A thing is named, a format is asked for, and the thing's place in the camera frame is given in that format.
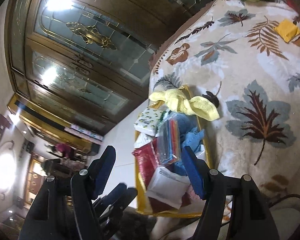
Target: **white tile floor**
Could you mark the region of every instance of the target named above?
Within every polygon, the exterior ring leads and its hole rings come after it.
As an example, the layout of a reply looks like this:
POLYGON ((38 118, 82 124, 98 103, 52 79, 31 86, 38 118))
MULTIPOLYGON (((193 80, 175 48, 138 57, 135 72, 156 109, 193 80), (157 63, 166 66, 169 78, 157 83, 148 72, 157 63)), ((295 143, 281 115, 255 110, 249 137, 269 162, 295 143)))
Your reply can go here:
MULTIPOLYGON (((112 145, 116 150, 116 161, 110 174, 109 180, 103 195, 107 195, 120 182, 124 182, 128 187, 135 186, 134 176, 134 157, 133 151, 135 130, 133 127, 138 115, 148 106, 148 100, 143 102, 137 109, 130 113, 125 119, 117 124, 110 132, 106 134, 103 144, 100 147, 99 154, 90 159, 90 163, 100 158, 101 154, 108 145, 112 145)), ((129 205, 136 207, 136 199, 129 205)))

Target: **pink shirt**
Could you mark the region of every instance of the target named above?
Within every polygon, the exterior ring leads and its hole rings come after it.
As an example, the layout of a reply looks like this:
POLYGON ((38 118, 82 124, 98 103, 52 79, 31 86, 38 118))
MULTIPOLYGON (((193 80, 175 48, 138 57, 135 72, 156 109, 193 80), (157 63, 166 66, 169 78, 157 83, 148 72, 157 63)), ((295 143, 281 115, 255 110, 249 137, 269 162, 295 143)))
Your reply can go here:
POLYGON ((66 158, 69 158, 70 153, 71 153, 71 149, 72 148, 69 145, 66 145, 65 143, 58 143, 56 145, 56 150, 58 152, 61 152, 61 153, 65 154, 64 157, 66 157, 66 158))

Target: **red bag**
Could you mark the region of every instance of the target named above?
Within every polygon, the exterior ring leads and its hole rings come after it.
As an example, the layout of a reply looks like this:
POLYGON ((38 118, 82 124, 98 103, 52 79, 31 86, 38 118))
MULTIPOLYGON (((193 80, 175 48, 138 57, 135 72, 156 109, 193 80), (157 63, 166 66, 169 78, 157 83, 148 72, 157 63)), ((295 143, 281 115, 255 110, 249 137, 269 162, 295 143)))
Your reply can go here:
POLYGON ((157 150, 157 138, 149 142, 142 147, 135 149, 132 155, 135 156, 139 166, 139 172, 146 186, 146 189, 150 183, 150 180, 154 174, 155 169, 158 167, 159 162, 156 155, 157 150))
MULTIPOLYGON (((132 152, 132 155, 135 156, 139 166, 139 172, 143 179, 143 182, 148 188, 148 185, 151 181, 151 178, 154 174, 155 169, 159 166, 159 161, 156 155, 157 151, 157 138, 152 142, 143 145, 142 147, 135 149, 132 152)), ((160 202, 154 198, 149 198, 150 205, 154 213, 162 212, 165 210, 173 209, 173 207, 160 202)), ((190 205, 189 196, 187 193, 182 197, 182 207, 190 205)))

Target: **wooden cabinet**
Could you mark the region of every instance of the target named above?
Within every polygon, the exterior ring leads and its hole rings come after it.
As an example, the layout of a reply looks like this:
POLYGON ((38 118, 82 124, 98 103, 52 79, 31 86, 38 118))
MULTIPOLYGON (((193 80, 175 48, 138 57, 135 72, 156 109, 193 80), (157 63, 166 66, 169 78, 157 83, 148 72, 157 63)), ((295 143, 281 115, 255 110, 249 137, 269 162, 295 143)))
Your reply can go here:
POLYGON ((169 0, 10 0, 6 50, 16 92, 107 133, 148 96, 148 60, 191 14, 169 0))

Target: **yellow towel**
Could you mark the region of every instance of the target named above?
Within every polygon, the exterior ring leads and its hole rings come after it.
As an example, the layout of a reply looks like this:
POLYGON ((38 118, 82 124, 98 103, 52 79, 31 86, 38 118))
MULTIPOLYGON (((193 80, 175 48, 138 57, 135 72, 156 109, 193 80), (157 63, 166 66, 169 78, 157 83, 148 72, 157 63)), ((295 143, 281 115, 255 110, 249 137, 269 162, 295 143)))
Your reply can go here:
POLYGON ((169 89, 162 92, 154 92, 149 96, 151 101, 162 100, 167 107, 178 113, 186 115, 196 114, 203 119, 213 121, 220 118, 219 113, 213 103, 203 97, 193 97, 190 100, 179 89, 169 89))
POLYGON ((300 34, 300 29, 287 19, 280 22, 280 24, 275 27, 274 30, 281 36, 281 38, 283 38, 286 43, 291 41, 296 35, 300 34))

